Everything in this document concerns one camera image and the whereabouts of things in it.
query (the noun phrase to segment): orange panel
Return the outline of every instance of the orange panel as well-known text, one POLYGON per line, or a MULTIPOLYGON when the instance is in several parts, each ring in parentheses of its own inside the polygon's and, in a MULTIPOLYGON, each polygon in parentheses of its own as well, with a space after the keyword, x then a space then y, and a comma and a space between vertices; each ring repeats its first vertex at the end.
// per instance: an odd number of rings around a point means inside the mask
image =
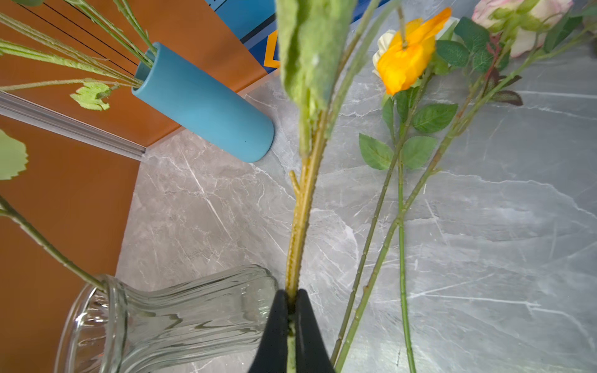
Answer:
MULTIPOLYGON (((143 48, 143 41, 112 1, 88 2, 143 48)), ((179 53, 230 89, 239 91, 266 74, 204 0, 129 0, 129 3, 152 40, 179 53)), ((136 63, 134 57, 124 47, 63 0, 47 0, 45 5, 34 8, 23 8, 5 0, 0 11, 91 56, 108 58, 106 63, 115 69, 133 73, 136 68, 130 61, 136 63)), ((0 38, 50 51, 3 25, 0 25, 0 38)), ((0 58, 0 85, 86 77, 102 78, 20 57, 0 58)), ((114 91, 109 100, 111 108, 105 112, 79 107, 68 96, 76 88, 74 85, 42 87, 12 93, 144 146, 179 127, 136 99, 128 88, 114 91)))
MULTIPOLYGON (((3 116, 0 128, 29 154, 0 194, 80 267, 113 275, 139 162, 3 116)), ((0 238, 0 372, 50 373, 84 283, 7 218, 0 238)))

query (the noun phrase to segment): metal trim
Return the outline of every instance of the metal trim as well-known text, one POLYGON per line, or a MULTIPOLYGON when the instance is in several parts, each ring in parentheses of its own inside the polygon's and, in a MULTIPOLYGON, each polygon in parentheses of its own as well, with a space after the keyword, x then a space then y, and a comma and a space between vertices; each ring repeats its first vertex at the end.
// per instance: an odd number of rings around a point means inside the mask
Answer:
POLYGON ((9 93, 0 92, 0 115, 138 161, 141 160, 141 156, 145 153, 145 147, 142 145, 9 93))

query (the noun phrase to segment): gray marble countertop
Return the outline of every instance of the gray marble countertop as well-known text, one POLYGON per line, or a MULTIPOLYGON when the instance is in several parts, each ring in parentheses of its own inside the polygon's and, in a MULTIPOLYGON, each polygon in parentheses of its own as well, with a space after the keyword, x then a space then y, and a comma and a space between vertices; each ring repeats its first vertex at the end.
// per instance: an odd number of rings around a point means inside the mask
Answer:
MULTIPOLYGON (((410 3, 409 13, 439 9, 431 7, 437 1, 426 3, 410 3)), ((513 86, 525 105, 485 107, 408 214, 420 372, 597 372, 597 61, 590 53, 579 47, 527 69, 513 86)), ((384 88, 371 69, 355 79, 325 151, 303 259, 301 286, 328 351, 385 176, 364 164, 358 146, 359 132, 389 142, 384 88)), ((436 79, 427 100, 463 97, 462 77, 453 74, 436 79)), ((295 203, 288 172, 300 170, 298 113, 278 78, 247 100, 276 126, 262 160, 240 162, 188 131, 146 153, 118 278, 158 289, 256 263, 284 283, 295 203)), ((410 188, 419 176, 409 173, 410 188)), ((364 279, 396 214, 396 189, 393 182, 364 279)), ((408 371, 395 241, 344 372, 408 371)), ((235 354, 166 371, 242 372, 252 358, 235 354)))

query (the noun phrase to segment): clear glass vase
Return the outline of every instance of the clear glass vase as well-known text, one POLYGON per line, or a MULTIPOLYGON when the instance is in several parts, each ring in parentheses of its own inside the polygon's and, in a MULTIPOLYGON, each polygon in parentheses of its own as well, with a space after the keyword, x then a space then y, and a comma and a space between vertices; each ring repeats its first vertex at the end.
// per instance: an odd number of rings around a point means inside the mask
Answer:
POLYGON ((67 318, 54 373, 146 373, 258 346, 277 290, 259 266, 146 292, 103 275, 67 318))

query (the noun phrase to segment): orange flower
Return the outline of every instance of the orange flower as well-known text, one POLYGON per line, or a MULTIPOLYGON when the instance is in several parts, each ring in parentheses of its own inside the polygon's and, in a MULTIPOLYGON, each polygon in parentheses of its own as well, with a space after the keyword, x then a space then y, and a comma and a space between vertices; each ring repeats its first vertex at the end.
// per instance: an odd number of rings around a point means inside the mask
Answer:
POLYGON ((451 9, 446 8, 425 23, 423 19, 410 21, 406 26, 406 49, 402 49, 402 36, 396 32, 387 52, 377 63, 377 71, 388 94, 409 89, 423 74, 435 52, 435 35, 442 30, 451 14, 451 9))

